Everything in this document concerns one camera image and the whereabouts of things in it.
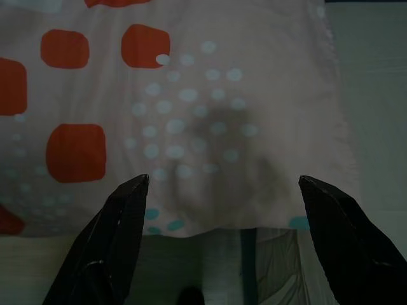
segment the teal dot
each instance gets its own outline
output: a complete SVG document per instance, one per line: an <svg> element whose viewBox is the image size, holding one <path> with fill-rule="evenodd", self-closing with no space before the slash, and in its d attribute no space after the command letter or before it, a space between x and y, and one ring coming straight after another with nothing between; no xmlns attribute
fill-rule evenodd
<svg viewBox="0 0 407 305"><path fill-rule="evenodd" d="M246 108L246 102L242 98L235 98L231 101L230 107L237 111L243 110Z"/></svg>
<svg viewBox="0 0 407 305"><path fill-rule="evenodd" d="M55 211L55 215L60 216L60 217L65 216L66 215L66 210L64 208L58 208Z"/></svg>
<svg viewBox="0 0 407 305"><path fill-rule="evenodd" d="M170 63L170 57L167 54L160 54L155 58L155 61L160 65L168 65Z"/></svg>
<svg viewBox="0 0 407 305"><path fill-rule="evenodd" d="M212 132L214 135L222 135L226 133L226 131L227 128L224 122L216 122L210 126L210 132Z"/></svg>
<svg viewBox="0 0 407 305"><path fill-rule="evenodd" d="M210 69L206 71L205 76L208 81L217 81L219 78L221 78L221 73L219 70Z"/></svg>
<svg viewBox="0 0 407 305"><path fill-rule="evenodd" d="M184 55L181 55L181 57L179 58L179 61L181 62L182 65L189 67L190 65L193 65L195 63L195 58L194 58L194 56L192 56L190 54L184 54Z"/></svg>
<svg viewBox="0 0 407 305"><path fill-rule="evenodd" d="M184 148L179 145L172 145L167 148L167 156L171 159L180 159L184 156Z"/></svg>
<svg viewBox="0 0 407 305"><path fill-rule="evenodd" d="M134 116L143 116L147 112L147 107L143 103L135 103L132 107L132 113Z"/></svg>
<svg viewBox="0 0 407 305"><path fill-rule="evenodd" d="M20 184L20 190L22 193L28 193L31 192L31 185L28 183L21 183Z"/></svg>
<svg viewBox="0 0 407 305"><path fill-rule="evenodd" d="M7 196L0 196L0 203L4 204L4 205L9 205L13 202L11 197L7 197Z"/></svg>
<svg viewBox="0 0 407 305"><path fill-rule="evenodd" d="M240 69L232 69L226 73L226 78L229 81L240 81L243 77L243 72Z"/></svg>
<svg viewBox="0 0 407 305"><path fill-rule="evenodd" d="M213 89L210 96L214 100L223 100L226 97L226 92L223 89Z"/></svg>
<svg viewBox="0 0 407 305"><path fill-rule="evenodd" d="M155 107L160 114L167 114L172 110L172 104L169 100L161 100Z"/></svg>
<svg viewBox="0 0 407 305"><path fill-rule="evenodd" d="M168 179L168 174L167 171L164 170L163 168L157 168L153 172L153 177L157 181L166 181Z"/></svg>
<svg viewBox="0 0 407 305"><path fill-rule="evenodd" d="M157 227L149 227L147 229L147 231L153 235L160 235L161 234L161 230Z"/></svg>
<svg viewBox="0 0 407 305"><path fill-rule="evenodd" d="M160 211L158 211L156 208L148 208L146 210L146 219L147 220L157 219L159 215L160 215Z"/></svg>
<svg viewBox="0 0 407 305"><path fill-rule="evenodd" d="M181 133L184 131L185 123L180 119L172 119L167 123L167 131L169 133Z"/></svg>
<svg viewBox="0 0 407 305"><path fill-rule="evenodd" d="M27 156L27 151L25 151L25 149L22 149L22 148L17 148L17 149L15 150L15 155L16 155L17 157L23 158L23 157L26 157L26 156Z"/></svg>
<svg viewBox="0 0 407 305"><path fill-rule="evenodd" d="M156 97L161 93L161 86L157 83L151 83L146 87L146 93L152 97Z"/></svg>
<svg viewBox="0 0 407 305"><path fill-rule="evenodd" d="M188 165L178 165L176 168L176 175L181 179L190 178L192 174L192 168L190 168Z"/></svg>
<svg viewBox="0 0 407 305"><path fill-rule="evenodd" d="M191 141L191 146L192 146L192 150L194 150L196 153L203 153L208 144L204 139L201 138L194 138Z"/></svg>
<svg viewBox="0 0 407 305"><path fill-rule="evenodd" d="M144 155L148 158L148 159L155 159L158 157L158 153L159 153L159 149L158 146L156 144L148 144L145 148L144 148Z"/></svg>
<svg viewBox="0 0 407 305"><path fill-rule="evenodd" d="M146 138L153 138L157 135L157 128L155 126L147 126L142 129L142 134Z"/></svg>
<svg viewBox="0 0 407 305"><path fill-rule="evenodd" d="M34 171L35 171L36 175L39 175L39 176L45 176L46 173L47 173L46 168L44 166L41 166L41 165L36 166Z"/></svg>
<svg viewBox="0 0 407 305"><path fill-rule="evenodd" d="M321 19L325 18L325 9L322 5L317 7L317 15Z"/></svg>
<svg viewBox="0 0 407 305"><path fill-rule="evenodd" d="M127 138L125 140L125 147L127 149L135 149L137 146L137 141L134 138Z"/></svg>
<svg viewBox="0 0 407 305"><path fill-rule="evenodd" d="M193 102L198 98L198 92L195 89L183 89L178 97L185 102Z"/></svg>
<svg viewBox="0 0 407 305"><path fill-rule="evenodd" d="M204 43L201 44L201 51L204 52L205 54L212 54L216 51L216 43L213 41L205 41Z"/></svg>
<svg viewBox="0 0 407 305"><path fill-rule="evenodd" d="M240 131L245 135L246 137L254 137L255 135L258 134L259 129L257 126L254 126L253 124L244 124L240 128Z"/></svg>
<svg viewBox="0 0 407 305"><path fill-rule="evenodd" d="M72 201L72 198L68 194L62 194L62 195L59 195L59 197L58 197L59 203L67 204L67 203L70 203L71 201Z"/></svg>
<svg viewBox="0 0 407 305"><path fill-rule="evenodd" d="M24 123L25 122L25 116L23 114L16 114L14 116L14 119L15 119L16 122L19 122L19 123Z"/></svg>
<svg viewBox="0 0 407 305"><path fill-rule="evenodd" d="M52 197L44 197L43 206L44 207L53 207L55 205L55 199Z"/></svg>
<svg viewBox="0 0 407 305"><path fill-rule="evenodd" d="M217 173L219 171L219 166L217 164L204 164L202 166L202 171L204 173Z"/></svg>
<svg viewBox="0 0 407 305"><path fill-rule="evenodd" d="M40 215L43 214L43 212L42 212L40 209L38 209L38 208L33 208L33 209L31 210L31 214L33 214L33 215L35 215L35 216L40 216Z"/></svg>
<svg viewBox="0 0 407 305"><path fill-rule="evenodd" d="M173 83L176 81L179 81L180 78L181 78L181 73L178 71L170 71L167 73L167 79Z"/></svg>
<svg viewBox="0 0 407 305"><path fill-rule="evenodd" d="M306 231L310 229L310 224L306 217L294 217L288 225L291 229Z"/></svg>
<svg viewBox="0 0 407 305"><path fill-rule="evenodd" d="M230 163L237 162L239 159L239 152L236 149L228 149L223 153L223 158Z"/></svg>
<svg viewBox="0 0 407 305"><path fill-rule="evenodd" d="M185 223L183 220L176 220L173 222L170 222L167 226L168 231L177 231L182 229L185 226Z"/></svg>
<svg viewBox="0 0 407 305"><path fill-rule="evenodd" d="M12 169L12 168L8 168L6 170L3 170L3 173L5 176L15 179L18 177L18 173L16 170Z"/></svg>
<svg viewBox="0 0 407 305"><path fill-rule="evenodd" d="M13 141L21 141L22 137L21 137L20 134L15 133L14 135L11 136L11 139L12 139Z"/></svg>
<svg viewBox="0 0 407 305"><path fill-rule="evenodd" d="M205 105L196 106L193 110L193 114L199 118L206 117L208 113L209 113L208 107L206 107Z"/></svg>

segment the fabric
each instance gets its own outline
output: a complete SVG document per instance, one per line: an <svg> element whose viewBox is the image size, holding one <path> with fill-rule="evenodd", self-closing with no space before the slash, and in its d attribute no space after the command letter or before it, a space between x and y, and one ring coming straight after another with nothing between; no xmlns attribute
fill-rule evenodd
<svg viewBox="0 0 407 305"><path fill-rule="evenodd" d="M259 304L313 304L308 300L295 230L258 241L256 274Z"/></svg>
<svg viewBox="0 0 407 305"><path fill-rule="evenodd" d="M0 6L0 202L79 231L151 175L144 234L307 227L300 175L358 198L321 0Z"/></svg>

